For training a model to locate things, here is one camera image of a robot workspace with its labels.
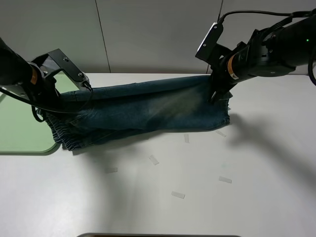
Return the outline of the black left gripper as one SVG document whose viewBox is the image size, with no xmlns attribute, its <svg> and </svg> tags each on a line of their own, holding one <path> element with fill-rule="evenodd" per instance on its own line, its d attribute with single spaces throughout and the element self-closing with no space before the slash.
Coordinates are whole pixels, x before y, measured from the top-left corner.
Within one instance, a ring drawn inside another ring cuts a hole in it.
<svg viewBox="0 0 316 237">
<path fill-rule="evenodd" d="M 29 85 L 28 97 L 32 102 L 57 109 L 60 107 L 60 93 L 54 76 L 61 71 L 49 55 L 41 55 L 30 62 L 36 78 Z"/>
</svg>

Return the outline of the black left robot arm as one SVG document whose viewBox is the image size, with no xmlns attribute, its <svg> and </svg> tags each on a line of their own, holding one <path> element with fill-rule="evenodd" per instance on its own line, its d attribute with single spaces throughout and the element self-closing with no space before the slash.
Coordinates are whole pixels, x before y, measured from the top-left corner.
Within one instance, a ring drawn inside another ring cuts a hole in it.
<svg viewBox="0 0 316 237">
<path fill-rule="evenodd" d="M 40 66 L 25 61 L 0 41 L 0 86 L 21 99 L 45 107 L 58 108 L 56 80 L 47 77 Z"/>
</svg>

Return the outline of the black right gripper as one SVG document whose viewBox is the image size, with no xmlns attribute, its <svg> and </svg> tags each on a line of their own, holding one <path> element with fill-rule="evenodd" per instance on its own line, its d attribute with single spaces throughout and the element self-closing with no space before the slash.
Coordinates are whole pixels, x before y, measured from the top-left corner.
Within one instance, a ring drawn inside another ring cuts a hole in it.
<svg viewBox="0 0 316 237">
<path fill-rule="evenodd" d="M 210 92 L 207 102 L 215 103 L 234 87 L 233 79 L 228 72 L 228 61 L 238 52 L 238 48 L 230 50 L 222 45 L 214 45 L 210 49 L 208 62 L 212 69 L 210 76 Z"/>
</svg>

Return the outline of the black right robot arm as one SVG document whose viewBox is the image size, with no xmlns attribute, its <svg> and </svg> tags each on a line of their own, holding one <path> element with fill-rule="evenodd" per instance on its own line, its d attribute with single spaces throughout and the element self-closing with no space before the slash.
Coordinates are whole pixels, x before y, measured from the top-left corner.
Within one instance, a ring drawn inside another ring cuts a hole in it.
<svg viewBox="0 0 316 237">
<path fill-rule="evenodd" d="M 213 49 L 209 102 L 222 99 L 238 83 L 255 77 L 280 77 L 306 65 L 316 82 L 316 17 L 312 15 L 287 27 L 255 30 L 248 43 L 234 50 Z"/>
</svg>

